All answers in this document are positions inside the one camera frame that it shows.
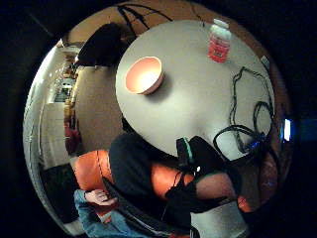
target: pill bottle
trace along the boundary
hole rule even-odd
[[[224,62],[227,59],[230,48],[231,33],[229,25],[218,19],[210,27],[210,39],[208,57],[216,62]]]

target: jeans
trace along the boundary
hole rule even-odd
[[[161,220],[166,202],[159,199],[152,187],[151,163],[163,152],[147,143],[137,133],[118,136],[109,149],[112,179],[127,200],[148,215]],[[168,207],[163,221],[181,228],[190,227],[190,214]]]

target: black chair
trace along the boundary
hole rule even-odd
[[[84,44],[76,64],[81,66],[111,66],[125,51],[120,27],[114,23],[99,28]]]

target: round white table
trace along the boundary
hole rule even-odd
[[[203,27],[201,22],[187,20],[153,27],[132,42],[118,66],[116,94],[125,118],[145,140],[174,156],[177,155],[176,139],[197,135],[212,145],[215,135],[229,126],[232,78],[242,66],[265,76],[272,103],[274,101],[271,83],[260,59],[234,34],[224,63],[207,57],[209,28],[209,24]],[[128,68],[142,57],[158,57],[164,72],[162,85],[149,95],[131,94],[125,88]],[[254,129],[256,103],[268,102],[263,82],[244,73],[237,84],[237,96],[237,124]],[[259,129],[267,134],[270,123],[269,114],[263,109]],[[225,133],[217,141],[230,160],[243,155],[233,133]]]

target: orange bowl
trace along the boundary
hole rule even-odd
[[[127,71],[126,88],[131,93],[150,94],[163,80],[161,62],[156,57],[144,57],[133,63]]]

